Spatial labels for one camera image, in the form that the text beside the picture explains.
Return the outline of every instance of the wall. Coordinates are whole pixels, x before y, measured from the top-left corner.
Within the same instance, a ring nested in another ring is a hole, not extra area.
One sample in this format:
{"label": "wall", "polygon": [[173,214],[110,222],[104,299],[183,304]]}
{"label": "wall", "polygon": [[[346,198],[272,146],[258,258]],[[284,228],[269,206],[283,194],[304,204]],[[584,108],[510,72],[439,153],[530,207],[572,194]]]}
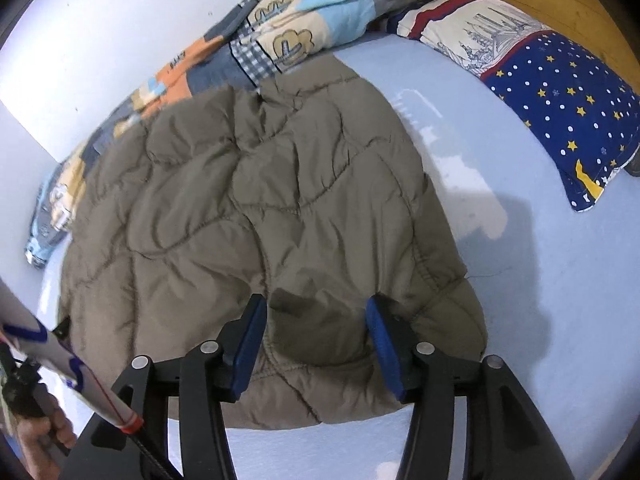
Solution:
{"label": "wall", "polygon": [[56,161],[0,102],[0,278],[31,310],[40,295],[42,272],[24,257],[24,244],[42,179]]}

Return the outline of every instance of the blue pillow with stars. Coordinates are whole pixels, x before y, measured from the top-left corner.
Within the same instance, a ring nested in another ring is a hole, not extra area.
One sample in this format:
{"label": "blue pillow with stars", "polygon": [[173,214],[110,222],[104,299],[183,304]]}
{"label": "blue pillow with stars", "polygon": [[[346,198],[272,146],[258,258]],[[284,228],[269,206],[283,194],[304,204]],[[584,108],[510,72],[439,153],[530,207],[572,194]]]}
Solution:
{"label": "blue pillow with stars", "polygon": [[638,95],[558,32],[527,37],[481,78],[545,147],[576,211],[592,207],[638,149]]}

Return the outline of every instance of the brown quilted blanket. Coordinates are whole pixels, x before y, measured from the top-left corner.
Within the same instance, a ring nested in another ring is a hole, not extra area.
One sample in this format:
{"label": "brown quilted blanket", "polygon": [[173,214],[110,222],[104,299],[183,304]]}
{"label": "brown quilted blanket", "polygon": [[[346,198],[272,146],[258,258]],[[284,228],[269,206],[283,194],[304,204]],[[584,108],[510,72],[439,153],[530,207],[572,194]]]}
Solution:
{"label": "brown quilted blanket", "polygon": [[364,322],[380,291],[441,350],[479,358],[482,311],[420,157],[391,106],[332,56],[224,87],[132,127],[101,158],[66,254],[60,316],[107,382],[137,354],[184,355],[239,317],[268,325],[228,426],[382,415]]}

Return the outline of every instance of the blue gripper pad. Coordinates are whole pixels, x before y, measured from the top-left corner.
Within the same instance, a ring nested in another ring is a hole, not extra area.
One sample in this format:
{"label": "blue gripper pad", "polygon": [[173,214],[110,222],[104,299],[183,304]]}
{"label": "blue gripper pad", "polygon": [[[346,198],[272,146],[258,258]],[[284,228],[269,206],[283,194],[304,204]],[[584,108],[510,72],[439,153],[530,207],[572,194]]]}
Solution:
{"label": "blue gripper pad", "polygon": [[415,388],[412,347],[417,337],[409,323],[393,316],[389,310],[394,300],[376,294],[367,301],[366,322],[386,387],[397,400],[404,402],[408,390]]}
{"label": "blue gripper pad", "polygon": [[240,398],[249,386],[251,373],[267,326],[267,301],[260,294],[252,294],[242,317],[223,326],[217,341],[222,344],[223,360],[231,370],[229,389]]}

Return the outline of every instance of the bed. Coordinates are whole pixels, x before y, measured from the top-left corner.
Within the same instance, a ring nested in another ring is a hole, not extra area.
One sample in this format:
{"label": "bed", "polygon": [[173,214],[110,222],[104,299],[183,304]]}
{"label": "bed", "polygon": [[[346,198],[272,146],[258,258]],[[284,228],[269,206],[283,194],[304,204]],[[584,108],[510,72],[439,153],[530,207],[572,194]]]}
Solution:
{"label": "bed", "polygon": [[[640,412],[640,283],[632,262],[640,182],[621,172],[596,207],[568,205],[553,162],[482,82],[417,42],[371,35],[336,55],[371,81],[409,131],[484,307],[488,352],[503,356],[578,479],[625,438]],[[64,246],[46,269],[40,316],[54,322]],[[90,413],[63,392],[80,430]],[[458,415],[463,415],[463,405]],[[391,479],[411,408],[291,431],[228,430],[239,478]],[[456,416],[452,475],[462,471]],[[179,464],[177,423],[170,425]]]}

